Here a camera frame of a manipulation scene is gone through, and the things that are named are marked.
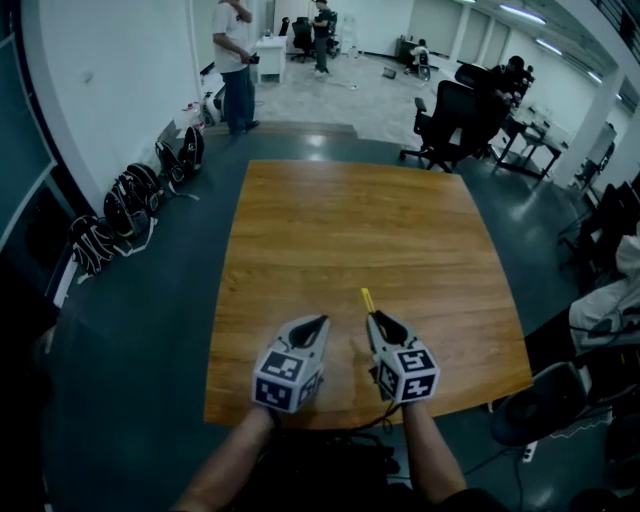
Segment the white desk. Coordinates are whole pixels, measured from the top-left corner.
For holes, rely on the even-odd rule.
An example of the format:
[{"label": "white desk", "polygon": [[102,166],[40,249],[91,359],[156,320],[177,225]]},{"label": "white desk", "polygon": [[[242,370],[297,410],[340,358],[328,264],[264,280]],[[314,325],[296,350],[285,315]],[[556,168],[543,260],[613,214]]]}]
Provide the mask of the white desk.
[{"label": "white desk", "polygon": [[282,82],[287,62],[287,36],[263,37],[256,43],[256,52],[260,56],[258,80],[262,82],[264,75],[278,75]]}]

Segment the black cable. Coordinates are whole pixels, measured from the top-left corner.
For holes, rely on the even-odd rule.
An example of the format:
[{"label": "black cable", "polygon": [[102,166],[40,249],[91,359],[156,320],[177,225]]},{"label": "black cable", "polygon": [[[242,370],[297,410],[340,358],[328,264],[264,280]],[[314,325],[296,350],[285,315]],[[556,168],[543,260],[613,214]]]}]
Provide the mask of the black cable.
[{"label": "black cable", "polygon": [[464,476],[470,475],[471,473],[474,473],[476,471],[478,471],[479,469],[485,467],[487,464],[489,464],[490,462],[493,462],[494,460],[496,460],[499,457],[502,457],[503,455],[507,455],[510,452],[512,453],[514,451],[513,448],[503,448],[502,450],[500,450],[498,453],[494,453],[491,457],[489,457],[488,459],[483,460],[480,464],[472,467],[471,469],[467,470],[464,472]]},{"label": "black cable", "polygon": [[518,483],[518,493],[519,493],[519,499],[518,499],[518,512],[522,512],[522,508],[524,506],[524,487],[522,486],[522,479],[520,478],[520,455],[518,455],[515,459],[514,459],[514,472],[516,475],[516,482]]},{"label": "black cable", "polygon": [[400,404],[396,405],[395,402],[392,401],[389,404],[389,407],[387,407],[386,412],[382,416],[380,416],[379,418],[376,418],[375,420],[370,421],[369,423],[366,423],[366,424],[364,424],[364,425],[362,425],[360,427],[355,427],[355,428],[349,429],[349,430],[347,430],[347,432],[358,432],[360,430],[366,430],[368,428],[375,427],[378,423],[383,423],[384,424],[384,428],[389,426],[391,429],[393,429],[393,425],[388,420],[388,418],[389,418],[389,416],[393,416],[399,408],[400,408]]}]

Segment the bag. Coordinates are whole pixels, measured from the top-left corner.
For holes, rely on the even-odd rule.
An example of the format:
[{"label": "bag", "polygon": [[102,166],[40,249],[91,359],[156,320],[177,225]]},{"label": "bag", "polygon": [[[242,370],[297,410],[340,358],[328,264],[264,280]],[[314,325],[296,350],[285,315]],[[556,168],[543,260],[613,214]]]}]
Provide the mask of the bag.
[{"label": "bag", "polygon": [[193,176],[200,170],[203,152],[204,138],[202,133],[190,126],[185,133],[182,149],[178,153],[178,160],[182,163],[187,177]]},{"label": "bag", "polygon": [[104,216],[116,234],[135,240],[151,224],[151,218],[138,199],[145,189],[132,177],[121,174],[104,199]]},{"label": "bag", "polygon": [[130,192],[147,213],[149,215],[156,213],[164,202],[164,190],[153,169],[144,164],[131,164],[124,172],[124,176],[135,184],[130,187]]},{"label": "bag", "polygon": [[[191,129],[195,130],[195,128],[189,128],[187,130],[187,133],[189,133]],[[197,146],[194,145],[194,149],[197,159]],[[171,146],[169,146],[169,144],[167,144],[166,142],[156,142],[156,154],[158,155],[158,159],[160,160],[160,164],[162,165],[162,173],[167,177],[169,189],[171,190],[173,195],[190,197],[195,201],[200,201],[200,198],[198,196],[194,196],[192,194],[179,194],[175,189],[177,185],[183,184],[189,177],[191,177],[191,175],[195,171],[195,165],[193,170],[190,169],[189,171],[187,171],[182,162],[180,162],[180,160],[178,160],[178,157],[176,157],[175,153],[171,149]]]},{"label": "bag", "polygon": [[87,273],[78,279],[78,284],[102,272],[115,256],[113,231],[96,217],[84,215],[69,227],[67,241],[73,250],[73,261]]}]

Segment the gray floor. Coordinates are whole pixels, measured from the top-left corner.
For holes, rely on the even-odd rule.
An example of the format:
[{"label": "gray floor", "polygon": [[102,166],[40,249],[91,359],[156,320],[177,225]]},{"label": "gray floor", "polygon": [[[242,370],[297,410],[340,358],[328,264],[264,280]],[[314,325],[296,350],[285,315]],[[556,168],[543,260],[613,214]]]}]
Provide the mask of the gray floor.
[{"label": "gray floor", "polygon": [[[313,74],[315,61],[287,61],[283,82],[268,81],[256,87],[256,118],[269,121],[307,121],[353,125],[363,139],[421,145],[413,133],[415,97],[424,99],[433,111],[436,96],[433,85],[405,76],[402,66],[391,59],[345,55],[329,59],[332,76],[318,80]],[[382,76],[385,67],[398,72],[395,80]]]},{"label": "gray floor", "polygon": [[[145,252],[74,286],[64,304],[48,358],[53,396],[43,422],[56,511],[164,510],[226,434],[202,421],[203,393],[217,289],[248,160],[399,164],[398,149],[281,135],[207,141],[203,172],[188,186],[201,201],[166,204]],[[529,332],[578,295],[572,277],[558,271],[555,245],[557,231],[576,217],[574,201],[554,185],[474,160],[459,172]],[[437,421],[464,469],[500,448],[480,409]],[[522,468],[525,510],[561,507],[575,492],[605,484],[604,432],[597,427],[542,442],[534,462]],[[401,429],[376,433],[397,448],[406,475]],[[512,459],[496,460],[469,482],[516,508]]]}]

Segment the blue jeans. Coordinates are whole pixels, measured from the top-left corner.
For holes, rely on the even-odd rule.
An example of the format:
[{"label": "blue jeans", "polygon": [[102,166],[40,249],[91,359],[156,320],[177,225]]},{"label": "blue jeans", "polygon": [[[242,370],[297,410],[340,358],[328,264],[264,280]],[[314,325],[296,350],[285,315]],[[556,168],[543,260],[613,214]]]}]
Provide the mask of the blue jeans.
[{"label": "blue jeans", "polygon": [[224,116],[229,133],[242,133],[253,122],[256,109],[256,90],[251,81],[249,66],[233,73],[222,73],[224,80]]}]

